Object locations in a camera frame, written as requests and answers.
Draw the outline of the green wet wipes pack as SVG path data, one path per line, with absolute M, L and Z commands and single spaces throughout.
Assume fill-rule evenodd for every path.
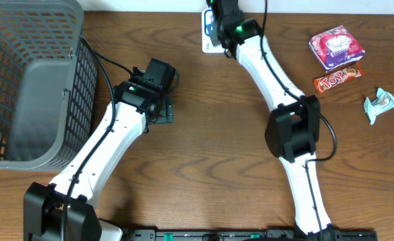
M 383 90 L 382 88 L 377 89 L 376 99 L 374 101 L 370 101 L 368 97 L 366 97 L 363 108 L 365 113 L 369 118 L 369 122 L 371 125 L 375 123 L 376 118 L 388 110 L 394 108 L 394 96 Z

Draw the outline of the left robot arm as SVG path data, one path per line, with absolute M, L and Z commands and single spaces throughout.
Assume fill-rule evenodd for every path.
M 24 240 L 121 240 L 124 230 L 98 218 L 103 188 L 129 146 L 159 117 L 172 78 L 134 76 L 111 89 L 102 121 L 48 185 L 32 183 L 23 201 Z

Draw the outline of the red-brown snack bar wrapper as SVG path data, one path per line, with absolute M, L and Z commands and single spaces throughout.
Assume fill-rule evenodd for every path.
M 359 62 L 349 65 L 325 76 L 313 79 L 313 84 L 319 93 L 323 93 L 333 87 L 365 75 L 365 71 Z

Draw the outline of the purple snack bag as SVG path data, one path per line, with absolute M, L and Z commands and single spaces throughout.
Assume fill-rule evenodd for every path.
M 357 62 L 365 54 L 364 48 L 343 25 L 313 36 L 308 45 L 326 72 Z

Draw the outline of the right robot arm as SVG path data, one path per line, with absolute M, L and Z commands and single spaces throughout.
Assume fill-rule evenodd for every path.
M 209 35 L 251 75 L 270 112 L 265 141 L 286 172 L 295 206 L 298 240 L 335 240 L 324 208 L 316 174 L 316 143 L 320 123 L 329 122 L 320 112 L 316 96 L 306 96 L 275 59 L 265 24 L 245 19 L 237 1 L 207 0 L 213 23 Z

